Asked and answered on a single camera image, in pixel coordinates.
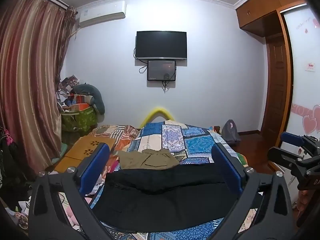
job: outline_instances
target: television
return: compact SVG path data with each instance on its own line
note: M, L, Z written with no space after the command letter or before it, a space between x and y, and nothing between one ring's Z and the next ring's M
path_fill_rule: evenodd
M174 60L148 60L148 81L175 81L176 62Z
M187 59L187 33L137 32L136 59Z

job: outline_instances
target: black pants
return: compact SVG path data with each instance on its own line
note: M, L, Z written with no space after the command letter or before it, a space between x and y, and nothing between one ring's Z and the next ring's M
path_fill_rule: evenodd
M93 212L119 230L168 232L223 218L236 201L214 163L188 164L108 173Z

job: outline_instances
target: yellow arch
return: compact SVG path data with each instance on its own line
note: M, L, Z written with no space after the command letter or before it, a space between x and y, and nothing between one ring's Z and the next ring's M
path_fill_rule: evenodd
M173 117L172 115L167 111L165 110L164 108L161 108L161 107L156 107L155 109L153 109L149 114L148 116L144 119L144 121L142 122L142 124L140 125L140 129L142 129L150 120L152 117L155 116L155 114L158 114L158 113L161 113L164 115L164 117L167 119L167 120L173 120Z

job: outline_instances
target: green storage bin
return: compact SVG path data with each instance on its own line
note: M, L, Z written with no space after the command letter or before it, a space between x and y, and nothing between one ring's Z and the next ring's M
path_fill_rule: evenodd
M92 106L77 112L61 113L61 128L68 132L86 132L97 124L97 114Z

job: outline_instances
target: blue patterned quilt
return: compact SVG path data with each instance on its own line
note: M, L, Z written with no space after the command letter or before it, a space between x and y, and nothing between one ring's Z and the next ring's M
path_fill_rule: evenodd
M132 141L128 152L144 149L169 149L180 164L212 163L211 148L220 142L231 156L238 158L237 153L213 130L185 125L168 120L159 123L147 123L138 137ZM91 208L97 203L103 186L97 192ZM223 218L196 227L163 233L126 233L119 232L104 224L115 240L205 240L218 227Z

